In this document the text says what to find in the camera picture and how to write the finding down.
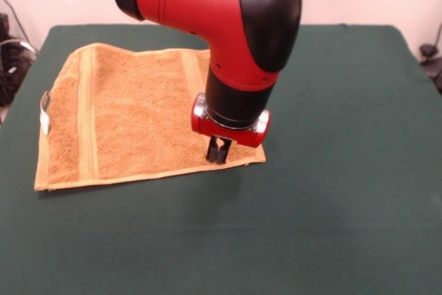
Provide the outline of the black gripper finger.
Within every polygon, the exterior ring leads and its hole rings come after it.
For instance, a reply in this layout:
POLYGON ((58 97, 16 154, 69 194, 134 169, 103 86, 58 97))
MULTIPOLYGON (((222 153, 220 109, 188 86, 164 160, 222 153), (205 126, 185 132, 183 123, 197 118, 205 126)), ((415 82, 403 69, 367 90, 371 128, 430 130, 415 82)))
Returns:
POLYGON ((220 140, 222 141, 222 145, 218 149, 216 163, 225 164, 227 161, 229 150, 231 148, 232 141, 225 138, 221 138, 220 140))
POLYGON ((219 152, 218 138, 212 135, 209 140, 209 145, 206 152, 206 160, 210 163, 216 163, 218 160, 218 152, 219 152))

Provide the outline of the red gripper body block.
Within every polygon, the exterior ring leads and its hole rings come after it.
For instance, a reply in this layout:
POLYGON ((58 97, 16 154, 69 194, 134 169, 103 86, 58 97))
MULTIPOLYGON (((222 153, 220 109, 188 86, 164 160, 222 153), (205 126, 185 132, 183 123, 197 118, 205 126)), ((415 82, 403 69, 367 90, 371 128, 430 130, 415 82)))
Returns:
POLYGON ((191 128, 194 132, 208 137, 216 136, 232 140, 243 146, 258 147, 266 138, 270 128, 271 116, 268 110, 261 112, 253 126, 247 129, 221 126, 209 117, 208 110, 205 94, 198 93, 191 114, 191 128))

